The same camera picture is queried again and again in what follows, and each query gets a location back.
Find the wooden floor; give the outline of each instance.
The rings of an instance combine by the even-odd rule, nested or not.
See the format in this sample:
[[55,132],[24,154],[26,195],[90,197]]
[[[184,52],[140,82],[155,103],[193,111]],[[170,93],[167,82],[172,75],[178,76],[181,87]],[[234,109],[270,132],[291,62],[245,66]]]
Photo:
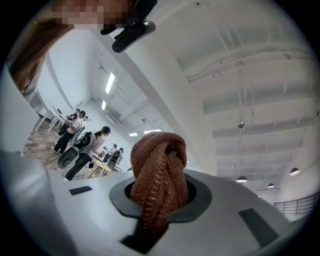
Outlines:
[[[59,139],[55,136],[55,132],[58,132],[60,127],[56,129],[55,125],[50,132],[47,132],[49,124],[50,121],[45,120],[36,132],[33,131],[30,134],[28,142],[24,147],[23,154],[39,160],[49,171],[59,171],[64,177],[68,170],[61,170],[58,168],[58,159],[60,156],[50,149],[51,146],[55,146],[55,142]],[[90,170],[87,167],[84,167],[73,178],[73,181],[87,179],[90,174]]]

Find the black bag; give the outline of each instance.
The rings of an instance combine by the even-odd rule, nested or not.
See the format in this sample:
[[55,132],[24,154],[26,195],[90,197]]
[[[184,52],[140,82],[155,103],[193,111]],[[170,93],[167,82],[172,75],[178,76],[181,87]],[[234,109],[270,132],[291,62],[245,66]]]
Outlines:
[[81,136],[74,144],[73,147],[76,147],[79,152],[84,151],[91,143],[93,143],[92,132],[87,131],[84,135]]

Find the metal railing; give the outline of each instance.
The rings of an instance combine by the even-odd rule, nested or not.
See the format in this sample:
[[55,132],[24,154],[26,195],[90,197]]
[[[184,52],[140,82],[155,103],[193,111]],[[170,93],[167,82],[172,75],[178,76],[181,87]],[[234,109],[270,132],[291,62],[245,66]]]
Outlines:
[[316,206],[319,200],[320,191],[297,200],[286,202],[275,202],[274,207],[277,208],[283,214],[308,214]]

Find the brown towel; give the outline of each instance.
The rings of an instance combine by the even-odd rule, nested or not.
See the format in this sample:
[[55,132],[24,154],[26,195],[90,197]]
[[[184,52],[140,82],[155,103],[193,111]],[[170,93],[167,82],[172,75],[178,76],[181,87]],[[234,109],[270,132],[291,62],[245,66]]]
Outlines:
[[133,146],[130,198],[142,207],[144,233],[162,236],[167,215],[188,203],[186,164],[185,140],[174,133],[150,132]]

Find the ceiling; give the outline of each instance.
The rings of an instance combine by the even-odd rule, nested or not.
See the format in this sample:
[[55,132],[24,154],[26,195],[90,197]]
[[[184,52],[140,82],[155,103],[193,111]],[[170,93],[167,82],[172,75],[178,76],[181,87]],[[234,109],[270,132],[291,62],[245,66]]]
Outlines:
[[[218,176],[236,180],[245,175],[259,183],[258,190],[270,182],[278,188],[299,165],[302,152],[312,151],[312,157],[298,168],[314,163],[318,65],[284,12],[262,0],[162,0],[148,19],[157,26],[148,37],[174,56],[185,90],[200,106],[207,143],[215,146]],[[146,130],[173,131],[153,99],[102,45],[94,72],[93,97],[107,102],[109,115],[125,134],[139,134],[131,140]],[[110,72],[116,80],[107,95]],[[197,157],[192,161],[199,163]]]

